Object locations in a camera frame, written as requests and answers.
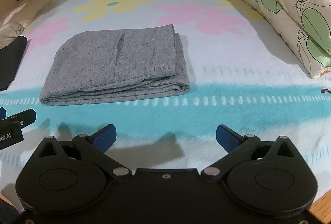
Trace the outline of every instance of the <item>cream pillow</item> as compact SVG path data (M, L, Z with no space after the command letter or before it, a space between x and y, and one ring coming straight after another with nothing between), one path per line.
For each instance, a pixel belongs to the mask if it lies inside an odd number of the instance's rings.
M308 33L297 24L276 0L243 0L264 16L311 78L331 71L331 55L322 50Z
M21 0L12 10L9 10L3 15L0 19L0 26L7 23L18 23L26 28L52 1L53 0Z
M24 28L18 23L7 23L0 27L0 49L8 46L17 36L20 36Z

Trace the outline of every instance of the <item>bed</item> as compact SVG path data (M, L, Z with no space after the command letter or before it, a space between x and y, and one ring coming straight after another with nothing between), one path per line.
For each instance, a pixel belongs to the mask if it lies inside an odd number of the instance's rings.
M0 0L1 12L16 3ZM189 93L105 104L40 104L56 51L76 33L166 24L181 35ZM8 115L29 108L37 113L37 121L24 129L24 141L0 151L1 193L18 208L15 179L44 136L63 141L107 124L118 131L107 154L133 170L203 169L225 155L215 140L219 124L262 140L286 135L318 180L316 200L331 188L331 95L321 93L331 88L331 75L311 79L281 37L241 0L55 0L23 35L29 44L19 71L0 92L0 107Z

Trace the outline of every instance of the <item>yellow flower pattern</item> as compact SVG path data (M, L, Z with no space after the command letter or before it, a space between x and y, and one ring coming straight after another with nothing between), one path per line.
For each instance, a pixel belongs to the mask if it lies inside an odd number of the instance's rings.
M74 12L89 12L82 22L90 22L104 16L110 9L115 13L134 11L138 4L151 4L146 0L93 0L89 5L78 7Z
M26 33L27 31L30 31L31 30L31 26L27 26L25 29L24 29L24 32Z
M244 16L246 16L247 18L251 18L254 20L260 20L263 18L258 11L250 7L247 3L245 3L242 0L226 0L226 1L217 2L217 4L228 5L228 6L233 6L234 8L238 8L243 12Z

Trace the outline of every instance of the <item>turquoise stripe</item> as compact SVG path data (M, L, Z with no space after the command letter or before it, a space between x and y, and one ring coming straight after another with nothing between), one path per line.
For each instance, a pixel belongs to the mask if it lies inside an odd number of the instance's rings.
M331 95L322 95L320 90L317 86L208 84L195 85L188 94L157 101L45 106L35 104L41 88L34 88L1 92L0 106L6 108L7 115L33 108L37 113L35 126L50 119L49 129L65 126L73 135L91 134L112 123L119 135L127 137L159 137L168 132L212 137L219 124L245 134L329 117L331 101L318 96Z

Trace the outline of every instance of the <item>fabric fold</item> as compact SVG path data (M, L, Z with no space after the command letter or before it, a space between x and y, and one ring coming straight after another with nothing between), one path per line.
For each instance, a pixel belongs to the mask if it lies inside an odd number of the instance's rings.
M40 94L45 105L132 101L186 93L183 46L173 25L86 31L57 51Z

